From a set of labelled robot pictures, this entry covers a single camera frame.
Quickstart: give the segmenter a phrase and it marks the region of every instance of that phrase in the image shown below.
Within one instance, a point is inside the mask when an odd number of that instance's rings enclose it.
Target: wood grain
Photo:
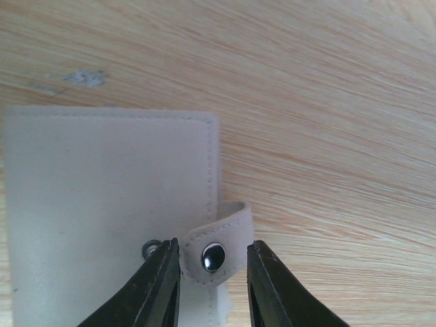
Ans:
[[[433,0],[2,0],[0,104],[214,112],[225,196],[315,296],[352,326],[435,326],[435,17]],[[77,69],[107,83],[62,80]],[[229,285],[228,325],[249,326],[245,272]]]

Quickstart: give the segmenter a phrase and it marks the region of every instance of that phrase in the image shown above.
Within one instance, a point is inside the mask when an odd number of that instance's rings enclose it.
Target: leather cover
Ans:
[[[172,237],[183,240],[187,277],[179,326],[225,326],[228,295],[218,285],[245,263],[253,226],[242,202],[217,212],[219,177],[218,123],[208,113],[8,108],[15,327],[78,325],[135,273],[144,243]],[[199,255],[213,241],[235,252],[209,274]]]

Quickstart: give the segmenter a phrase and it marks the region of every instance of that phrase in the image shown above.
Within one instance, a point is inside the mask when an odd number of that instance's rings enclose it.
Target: leather strap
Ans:
[[[181,269],[184,276],[204,287],[215,287],[236,274],[247,262],[247,247],[254,241],[251,207],[245,202],[224,202],[217,220],[192,230],[181,241]],[[219,243],[225,250],[222,267],[214,272],[203,268],[204,249]]]

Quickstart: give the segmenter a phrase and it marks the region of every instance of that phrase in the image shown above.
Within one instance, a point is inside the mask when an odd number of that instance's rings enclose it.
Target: strap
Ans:
[[[218,219],[196,228],[181,241],[182,274],[207,288],[216,287],[247,264],[247,247],[254,241],[251,207],[245,202],[224,202],[218,206]],[[220,260],[217,270],[205,267],[205,250],[216,245]]]

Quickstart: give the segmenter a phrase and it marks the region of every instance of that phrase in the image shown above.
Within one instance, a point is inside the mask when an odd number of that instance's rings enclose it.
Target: wooden table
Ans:
[[[315,296],[352,326],[436,326],[435,21],[432,0],[2,0],[0,102],[214,112],[226,198]],[[249,326],[245,272],[229,289]]]

